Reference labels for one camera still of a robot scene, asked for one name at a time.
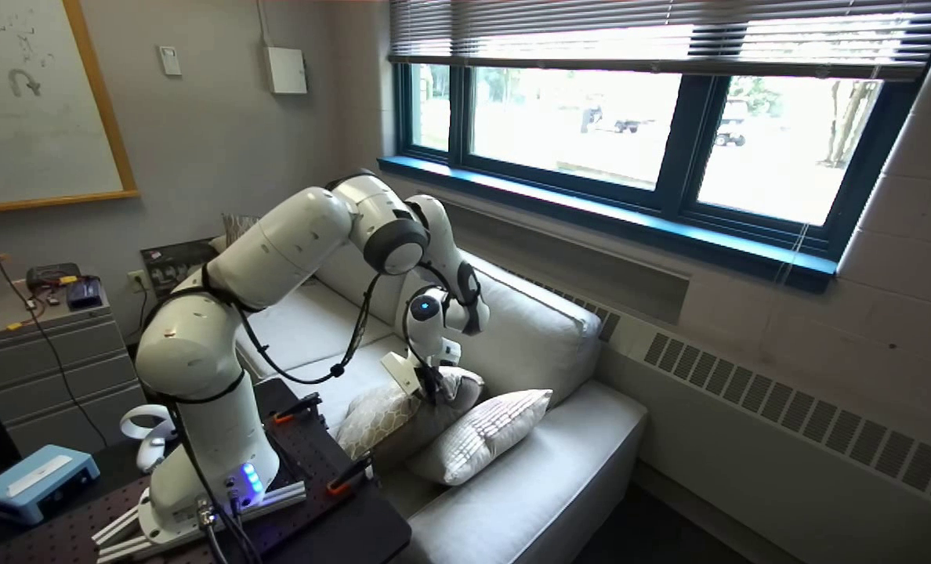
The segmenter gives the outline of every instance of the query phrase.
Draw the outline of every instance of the window sill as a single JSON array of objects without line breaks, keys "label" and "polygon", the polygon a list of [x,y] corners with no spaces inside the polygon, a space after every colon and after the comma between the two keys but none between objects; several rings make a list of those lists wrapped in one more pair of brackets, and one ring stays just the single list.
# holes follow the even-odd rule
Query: window sill
[{"label": "window sill", "polygon": [[523,182],[452,170],[430,160],[414,158],[386,158],[380,160],[386,172],[404,172],[414,180],[439,182],[444,189],[467,192],[471,197],[536,210],[572,226],[592,226],[615,239],[651,246],[662,251],[687,253],[704,263],[719,263],[746,275],[773,279],[777,285],[803,288],[803,290],[825,290],[836,279],[836,263],[800,253],[789,247],[773,247],[687,224],[658,219],[635,210],[622,210],[608,204],[592,204],[566,195],[556,195],[546,189],[532,189]]}]

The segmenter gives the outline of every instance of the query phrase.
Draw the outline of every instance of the whiteboard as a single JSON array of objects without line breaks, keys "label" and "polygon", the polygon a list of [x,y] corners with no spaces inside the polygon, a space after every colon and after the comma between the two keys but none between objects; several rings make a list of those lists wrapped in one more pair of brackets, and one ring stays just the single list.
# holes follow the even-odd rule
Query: whiteboard
[{"label": "whiteboard", "polygon": [[133,197],[75,0],[0,0],[0,210]]}]

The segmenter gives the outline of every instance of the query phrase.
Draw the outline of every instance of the window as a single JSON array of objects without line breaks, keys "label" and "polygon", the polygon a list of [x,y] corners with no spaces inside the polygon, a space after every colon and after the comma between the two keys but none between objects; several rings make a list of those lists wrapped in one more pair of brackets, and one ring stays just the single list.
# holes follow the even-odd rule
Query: window
[{"label": "window", "polygon": [[391,3],[401,158],[825,270],[928,64],[931,0]]}]

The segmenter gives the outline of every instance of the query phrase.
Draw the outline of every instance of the window frame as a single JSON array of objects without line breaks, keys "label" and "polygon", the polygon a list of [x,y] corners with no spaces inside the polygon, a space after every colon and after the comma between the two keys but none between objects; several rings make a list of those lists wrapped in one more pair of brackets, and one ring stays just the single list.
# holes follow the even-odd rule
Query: window frame
[{"label": "window frame", "polygon": [[[411,143],[411,109],[414,109],[411,67],[414,64],[443,64],[452,68],[447,150],[430,150],[430,147]],[[715,135],[719,135],[719,122],[721,122],[733,75],[680,75],[678,109],[670,120],[670,135],[662,158],[656,192],[639,192],[639,189],[610,185],[585,176],[566,176],[566,172],[553,172],[553,170],[536,170],[536,165],[471,155],[473,68],[467,64],[391,59],[391,71],[395,71],[395,155],[399,158],[417,158],[417,160],[443,163],[447,170],[509,180],[553,195],[566,195],[588,204],[604,204],[604,207],[680,224],[683,230],[712,230],[730,239],[786,247],[786,251],[811,253],[835,263],[840,263],[856,231],[856,224],[879,185],[883,160],[890,158],[897,135],[920,89],[920,78],[881,84],[879,99],[869,113],[865,133],[836,185],[825,226],[803,226],[789,219],[712,207],[700,201],[704,163],[715,150]]]}]

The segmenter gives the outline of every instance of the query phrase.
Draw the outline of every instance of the wall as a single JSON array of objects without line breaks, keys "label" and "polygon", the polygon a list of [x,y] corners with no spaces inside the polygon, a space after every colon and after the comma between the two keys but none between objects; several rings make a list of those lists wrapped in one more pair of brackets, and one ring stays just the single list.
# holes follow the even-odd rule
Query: wall
[{"label": "wall", "polygon": [[[353,3],[358,11],[372,11],[358,16],[342,29],[342,39],[353,39],[359,51],[353,67],[344,68],[347,91],[358,91],[358,106],[365,96],[372,113],[358,109],[347,117],[347,133],[380,135],[372,155],[388,150],[388,84],[376,91],[376,75],[386,75],[386,32],[381,32],[381,3]],[[365,147],[347,147],[347,160],[365,160]],[[687,299],[680,317],[670,320],[670,332],[687,335],[704,348],[724,352],[751,371],[763,371],[793,390],[803,390],[811,398],[827,398],[840,408],[848,408],[869,419],[879,419],[890,428],[898,428],[917,442],[931,445],[931,78],[913,109],[913,120],[881,176],[870,210],[858,226],[858,239],[846,253],[840,279],[827,296],[800,296],[773,282],[755,282],[719,266],[693,263],[674,253],[662,253],[632,240],[601,239],[579,226],[547,224],[523,210],[493,207],[486,201],[462,197],[426,182],[407,182],[391,176],[404,192],[433,192],[467,210],[456,235],[463,246],[478,246],[505,266],[531,270],[532,263],[543,275],[572,285],[588,302],[610,304],[624,313],[650,317],[650,311],[632,308],[639,288],[626,282],[592,288],[585,274],[576,274],[570,263],[579,251],[601,253],[617,263],[639,263],[669,274],[670,279],[687,279]],[[509,230],[538,235],[546,246],[566,240],[579,251],[563,251],[553,246],[553,260],[543,258],[546,246],[528,246],[523,239],[505,239]],[[663,381],[642,375],[642,371],[622,360],[610,364],[610,375],[632,384],[651,384],[651,445],[647,458],[683,482],[687,490],[703,491],[707,500],[733,510],[743,508],[743,497],[781,497],[777,514],[763,505],[763,514],[733,514],[746,526],[773,537],[786,553],[807,556],[808,561],[848,561],[848,556],[886,556],[881,561],[913,561],[931,558],[931,533],[925,544],[914,544],[913,537],[931,526],[931,500],[907,495],[898,486],[875,482],[875,476],[844,467],[836,469],[835,458],[807,451],[789,451],[781,458],[773,448],[807,448],[800,442],[769,440],[757,422],[741,419],[724,422],[721,408],[697,411],[683,404],[683,395],[662,391]],[[818,467],[811,482],[800,482],[796,474],[786,474],[773,464],[730,464],[735,454],[746,461],[803,461],[803,469]],[[800,514],[786,514],[786,500],[807,495]],[[825,519],[832,508],[844,510],[844,519]]]},{"label": "wall", "polygon": [[[337,176],[333,5],[263,3],[270,39],[303,51],[311,96],[270,93],[255,0],[81,0],[140,195],[3,212],[0,253],[16,275],[55,260],[99,274],[135,337],[140,299],[126,274],[140,266],[140,247],[216,235],[221,212],[257,216]],[[183,51],[183,78],[160,71],[157,45]]]}]

